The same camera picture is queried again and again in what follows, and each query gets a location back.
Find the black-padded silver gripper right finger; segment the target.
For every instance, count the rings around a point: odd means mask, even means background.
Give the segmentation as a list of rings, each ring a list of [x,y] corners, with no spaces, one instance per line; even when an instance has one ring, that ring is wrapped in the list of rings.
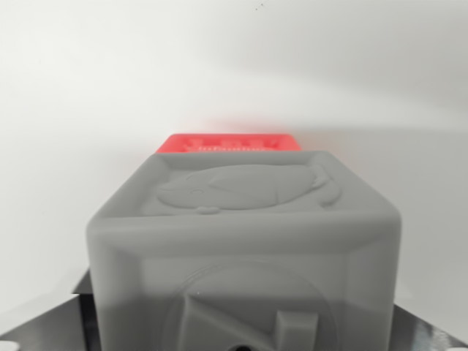
[[[467,350],[467,343],[395,305],[389,350]]]

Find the black-padded silver gripper left finger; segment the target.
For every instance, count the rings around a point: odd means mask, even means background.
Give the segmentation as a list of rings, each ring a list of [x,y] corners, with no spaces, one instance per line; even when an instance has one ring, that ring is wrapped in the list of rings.
[[[98,350],[88,271],[71,271],[52,291],[1,313],[2,350]]]

